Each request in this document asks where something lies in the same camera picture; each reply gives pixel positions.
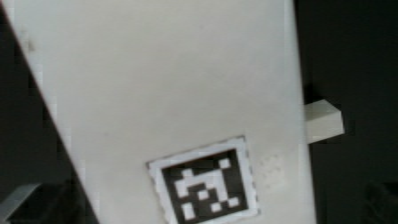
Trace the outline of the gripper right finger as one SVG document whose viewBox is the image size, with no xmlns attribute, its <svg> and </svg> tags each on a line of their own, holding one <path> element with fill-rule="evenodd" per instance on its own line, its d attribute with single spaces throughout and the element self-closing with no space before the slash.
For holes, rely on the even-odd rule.
<svg viewBox="0 0 398 224">
<path fill-rule="evenodd" d="M 363 198 L 360 224 L 398 224 L 398 182 L 370 183 Z"/>
</svg>

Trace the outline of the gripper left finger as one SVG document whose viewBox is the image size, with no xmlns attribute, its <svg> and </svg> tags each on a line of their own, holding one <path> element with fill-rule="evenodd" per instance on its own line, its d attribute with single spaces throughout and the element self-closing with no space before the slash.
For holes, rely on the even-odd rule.
<svg viewBox="0 0 398 224">
<path fill-rule="evenodd" d="M 68 183 L 20 185 L 0 202 L 0 224 L 84 224 L 84 209 Z"/>
</svg>

